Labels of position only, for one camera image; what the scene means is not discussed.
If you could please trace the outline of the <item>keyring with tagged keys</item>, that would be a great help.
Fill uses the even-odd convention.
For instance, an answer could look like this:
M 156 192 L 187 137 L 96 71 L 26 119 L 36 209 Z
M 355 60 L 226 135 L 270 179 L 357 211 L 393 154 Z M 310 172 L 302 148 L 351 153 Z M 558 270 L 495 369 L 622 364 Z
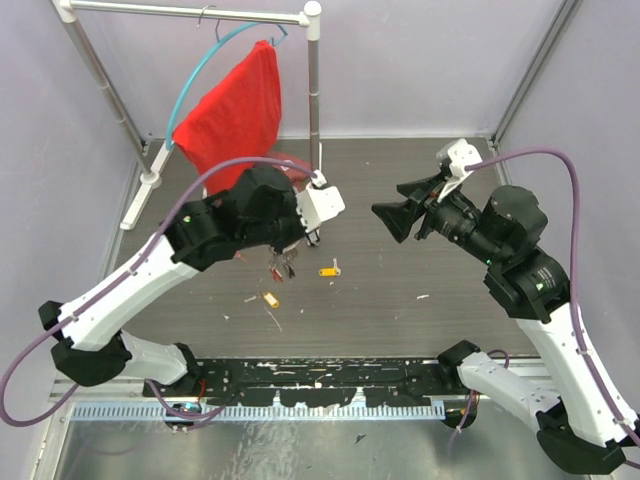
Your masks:
M 276 283 L 283 283 L 296 277 L 294 260 L 298 255 L 298 249 L 291 247 L 282 252 L 270 249 L 269 271 Z

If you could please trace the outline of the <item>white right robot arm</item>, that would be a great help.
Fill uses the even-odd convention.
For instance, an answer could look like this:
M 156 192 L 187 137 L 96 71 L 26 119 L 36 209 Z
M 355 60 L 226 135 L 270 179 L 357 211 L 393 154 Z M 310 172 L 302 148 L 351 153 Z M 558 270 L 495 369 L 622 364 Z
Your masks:
M 490 296 L 534 345 L 554 388 L 523 379 L 468 341 L 439 355 L 440 385 L 452 394 L 467 388 L 487 395 L 533 431 L 561 470 L 612 473 L 625 463 L 623 450 L 632 439 L 600 397 L 584 361 L 579 345 L 589 338 L 584 329 L 573 329 L 569 277 L 538 245 L 548 219 L 537 198 L 522 187 L 500 186 L 478 209 L 459 189 L 441 198 L 444 184 L 441 174 L 400 184 L 404 201 L 376 203 L 371 210 L 397 242 L 418 224 L 416 238 L 438 233 L 481 261 Z

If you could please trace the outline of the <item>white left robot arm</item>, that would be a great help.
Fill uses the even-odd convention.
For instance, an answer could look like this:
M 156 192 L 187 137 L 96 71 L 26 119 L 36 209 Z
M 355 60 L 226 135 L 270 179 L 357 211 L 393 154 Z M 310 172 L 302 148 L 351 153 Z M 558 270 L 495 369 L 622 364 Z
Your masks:
M 262 164 L 245 170 L 232 187 L 184 203 L 162 234 L 92 290 L 40 307 L 46 328 L 71 320 L 54 335 L 56 369 L 85 387 L 124 375 L 167 386 L 178 396 L 194 393 L 202 373 L 190 348 L 137 338 L 124 331 L 125 324 L 169 290 L 241 250 L 268 246 L 282 253 L 295 245 L 305 235 L 299 199 L 299 189 L 280 169 Z

